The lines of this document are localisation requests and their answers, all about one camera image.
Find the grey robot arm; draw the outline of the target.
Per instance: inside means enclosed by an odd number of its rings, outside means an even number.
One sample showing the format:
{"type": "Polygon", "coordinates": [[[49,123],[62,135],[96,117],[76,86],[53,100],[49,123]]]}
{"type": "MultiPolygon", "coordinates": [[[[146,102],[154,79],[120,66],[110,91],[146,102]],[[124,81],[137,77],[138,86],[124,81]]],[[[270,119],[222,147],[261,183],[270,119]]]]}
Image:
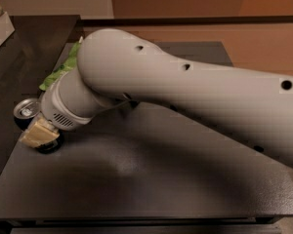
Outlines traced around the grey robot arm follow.
{"type": "Polygon", "coordinates": [[[42,147],[129,101],[173,107],[293,169],[293,76],[178,58],[112,28],[82,40],[21,142],[42,147]]]}

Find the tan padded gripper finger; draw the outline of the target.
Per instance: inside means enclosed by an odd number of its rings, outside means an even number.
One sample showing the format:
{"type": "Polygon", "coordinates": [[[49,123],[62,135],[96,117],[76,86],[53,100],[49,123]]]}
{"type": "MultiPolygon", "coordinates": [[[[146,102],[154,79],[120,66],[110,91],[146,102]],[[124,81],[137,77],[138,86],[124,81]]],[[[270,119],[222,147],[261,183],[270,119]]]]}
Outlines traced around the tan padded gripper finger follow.
{"type": "Polygon", "coordinates": [[[52,142],[60,136],[59,130],[44,118],[35,119],[20,137],[20,142],[36,148],[52,142]]]}

